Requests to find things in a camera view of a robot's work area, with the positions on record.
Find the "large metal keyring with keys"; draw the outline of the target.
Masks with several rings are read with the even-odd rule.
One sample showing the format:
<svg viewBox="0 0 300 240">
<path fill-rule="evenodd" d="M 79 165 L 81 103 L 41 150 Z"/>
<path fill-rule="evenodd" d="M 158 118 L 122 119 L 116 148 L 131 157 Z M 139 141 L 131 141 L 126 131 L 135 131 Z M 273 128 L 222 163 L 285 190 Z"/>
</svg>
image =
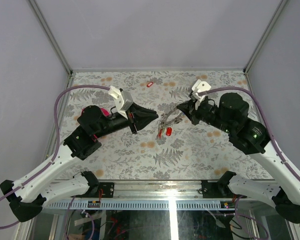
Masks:
<svg viewBox="0 0 300 240">
<path fill-rule="evenodd" d="M 178 104 L 174 104 L 171 110 L 163 113 L 158 123 L 157 138 L 160 139 L 164 130 L 172 125 L 178 124 L 183 120 L 183 112 L 177 108 Z"/>
</svg>

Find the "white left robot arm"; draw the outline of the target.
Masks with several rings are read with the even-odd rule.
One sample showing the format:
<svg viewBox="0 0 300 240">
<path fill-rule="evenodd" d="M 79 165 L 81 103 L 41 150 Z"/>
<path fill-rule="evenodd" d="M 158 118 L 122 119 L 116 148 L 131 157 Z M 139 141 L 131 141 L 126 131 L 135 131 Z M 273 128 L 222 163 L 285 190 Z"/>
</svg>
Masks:
<svg viewBox="0 0 300 240">
<path fill-rule="evenodd" d="M 99 181 L 91 171 L 83 171 L 70 180 L 53 184 L 60 174 L 85 160 L 101 147 L 99 138 L 129 128 L 133 134 L 158 118 L 156 111 L 132 104 L 126 116 L 115 112 L 105 115 L 96 105 L 84 108 L 77 119 L 79 126 L 70 134 L 54 155 L 24 177 L 5 180 L 0 189 L 6 195 L 9 207 L 19 222 L 37 216 L 51 203 L 69 198 L 95 197 Z"/>
</svg>

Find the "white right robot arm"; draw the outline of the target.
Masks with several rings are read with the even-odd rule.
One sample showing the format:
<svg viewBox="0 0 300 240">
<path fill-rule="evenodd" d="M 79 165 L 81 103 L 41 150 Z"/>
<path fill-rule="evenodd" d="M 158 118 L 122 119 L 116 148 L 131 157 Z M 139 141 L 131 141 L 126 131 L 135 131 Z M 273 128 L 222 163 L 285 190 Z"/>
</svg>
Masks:
<svg viewBox="0 0 300 240">
<path fill-rule="evenodd" d="M 261 201 L 284 219 L 300 224 L 300 171 L 283 157 L 271 141 L 266 127 L 248 117 L 249 104 L 237 93 L 225 93 L 219 105 L 209 99 L 189 100 L 177 105 L 193 125 L 204 122 L 229 136 L 230 143 L 258 162 L 277 182 L 276 185 L 259 183 L 227 171 L 217 182 L 223 197 L 242 195 Z"/>
</svg>

